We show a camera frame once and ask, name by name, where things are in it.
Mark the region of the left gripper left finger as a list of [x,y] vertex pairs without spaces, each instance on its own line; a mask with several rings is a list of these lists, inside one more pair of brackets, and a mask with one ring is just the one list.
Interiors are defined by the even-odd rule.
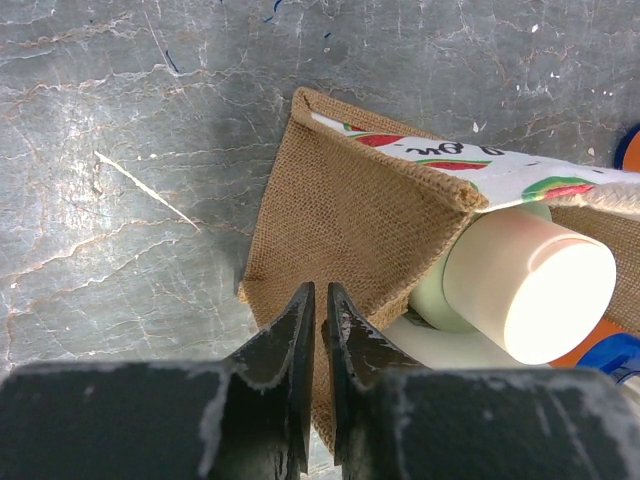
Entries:
[[1,384],[5,479],[297,479],[308,469],[315,289],[213,361],[47,362]]

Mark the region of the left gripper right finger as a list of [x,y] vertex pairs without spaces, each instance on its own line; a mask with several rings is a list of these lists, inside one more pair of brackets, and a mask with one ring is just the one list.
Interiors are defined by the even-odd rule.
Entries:
[[639,422],[583,369],[432,370],[327,293],[334,459],[346,479],[635,479]]

